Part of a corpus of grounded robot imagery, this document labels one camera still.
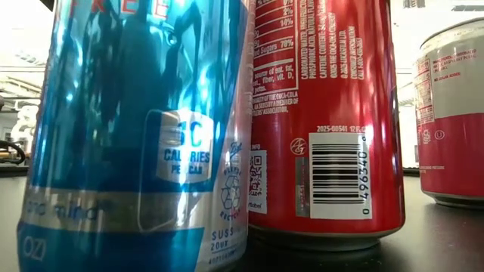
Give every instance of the red soda can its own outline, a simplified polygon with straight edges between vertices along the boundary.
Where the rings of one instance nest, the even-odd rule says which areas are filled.
[[[423,192],[438,204],[484,207],[484,18],[428,38],[417,60],[417,132]]]
[[[301,249],[362,249],[405,221],[387,0],[258,0],[249,220]]]

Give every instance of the recycling symbol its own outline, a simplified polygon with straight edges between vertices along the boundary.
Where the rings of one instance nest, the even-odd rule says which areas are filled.
[[[238,175],[229,175],[222,188],[222,203],[225,209],[238,208],[240,205],[240,182]]]

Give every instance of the can lid rim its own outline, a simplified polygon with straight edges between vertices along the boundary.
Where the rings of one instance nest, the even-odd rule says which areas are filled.
[[[429,40],[435,38],[436,36],[444,33],[445,31],[448,31],[450,29],[454,29],[456,27],[459,27],[459,26],[463,26],[465,24],[468,24],[468,23],[474,23],[474,22],[477,22],[477,21],[481,21],[481,20],[484,20],[484,17],[477,17],[477,18],[473,18],[473,19],[470,19],[470,20],[465,20],[465,21],[462,21],[460,23],[456,23],[455,25],[452,25],[452,26],[449,26],[449,27],[446,27],[438,32],[435,32],[433,33],[429,38],[425,39],[425,41],[422,42],[422,45],[420,46],[420,49],[422,49],[422,47],[428,43]]]

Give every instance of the nutrition facts label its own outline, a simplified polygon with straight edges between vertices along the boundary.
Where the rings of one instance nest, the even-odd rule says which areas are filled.
[[[417,61],[417,76],[414,83],[417,89],[417,124],[433,122],[432,82],[428,58]]]
[[[296,0],[256,0],[254,97],[298,88],[296,9]]]

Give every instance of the soda can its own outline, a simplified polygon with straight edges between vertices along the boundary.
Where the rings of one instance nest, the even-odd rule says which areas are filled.
[[[484,207],[484,18],[428,38],[417,60],[417,133],[422,191],[439,204]]]
[[[255,34],[251,233],[345,251],[396,232],[405,211],[388,1],[257,2]]]
[[[205,271],[242,256],[254,7],[57,1],[21,271]]]

